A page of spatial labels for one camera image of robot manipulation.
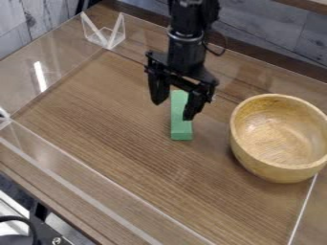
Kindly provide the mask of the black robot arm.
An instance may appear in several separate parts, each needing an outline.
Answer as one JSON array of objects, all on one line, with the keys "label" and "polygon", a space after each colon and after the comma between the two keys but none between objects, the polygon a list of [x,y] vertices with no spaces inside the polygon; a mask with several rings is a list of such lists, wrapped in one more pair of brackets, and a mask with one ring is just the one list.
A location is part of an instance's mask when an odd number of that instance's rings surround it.
[{"label": "black robot arm", "polygon": [[174,86],[188,93],[182,120],[190,121],[213,98],[218,80],[204,66],[206,32],[217,20],[217,0],[168,0],[166,52],[148,51],[144,72],[152,102],[158,105]]}]

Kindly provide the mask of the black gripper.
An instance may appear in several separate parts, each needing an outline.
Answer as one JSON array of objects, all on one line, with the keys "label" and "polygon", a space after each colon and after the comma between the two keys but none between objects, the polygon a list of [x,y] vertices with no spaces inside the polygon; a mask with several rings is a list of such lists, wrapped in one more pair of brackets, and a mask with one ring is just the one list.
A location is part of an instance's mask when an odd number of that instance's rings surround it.
[{"label": "black gripper", "polygon": [[204,104],[212,101],[218,81],[204,67],[205,32],[198,35],[181,35],[168,32],[166,52],[149,50],[145,53],[148,87],[152,102],[161,104],[174,85],[189,93],[182,112],[182,120],[190,121]]}]

